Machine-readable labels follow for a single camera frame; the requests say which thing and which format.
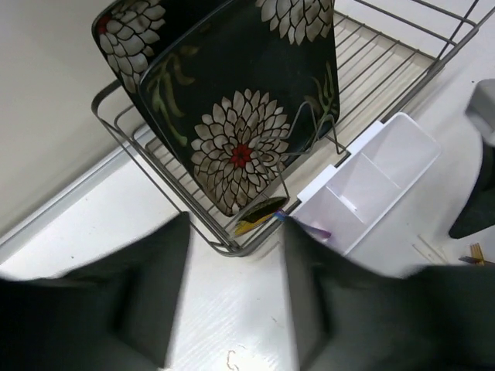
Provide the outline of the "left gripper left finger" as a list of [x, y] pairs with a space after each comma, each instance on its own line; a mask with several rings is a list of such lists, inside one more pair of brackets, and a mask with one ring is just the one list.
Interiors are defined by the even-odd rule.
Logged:
[[61, 277], [2, 278], [1, 368], [165, 369], [189, 239], [181, 212]]

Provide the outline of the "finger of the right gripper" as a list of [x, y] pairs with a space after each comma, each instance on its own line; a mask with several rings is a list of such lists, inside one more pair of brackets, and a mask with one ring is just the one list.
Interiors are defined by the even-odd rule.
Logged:
[[494, 225], [494, 148], [483, 143], [483, 160], [466, 205], [449, 230], [461, 239]]

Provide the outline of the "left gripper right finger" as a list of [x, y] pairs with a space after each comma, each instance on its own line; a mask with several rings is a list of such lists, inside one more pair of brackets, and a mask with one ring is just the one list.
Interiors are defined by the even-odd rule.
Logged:
[[300, 370], [492, 370], [494, 269], [427, 266], [385, 277], [284, 225]]

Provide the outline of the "gold fork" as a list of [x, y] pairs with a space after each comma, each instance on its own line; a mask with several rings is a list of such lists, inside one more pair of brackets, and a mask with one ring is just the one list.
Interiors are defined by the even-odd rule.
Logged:
[[494, 262], [487, 260], [484, 255], [481, 246], [478, 243], [471, 244], [469, 246], [470, 255], [462, 256], [459, 261], [467, 264], [473, 264], [477, 266], [493, 266]]

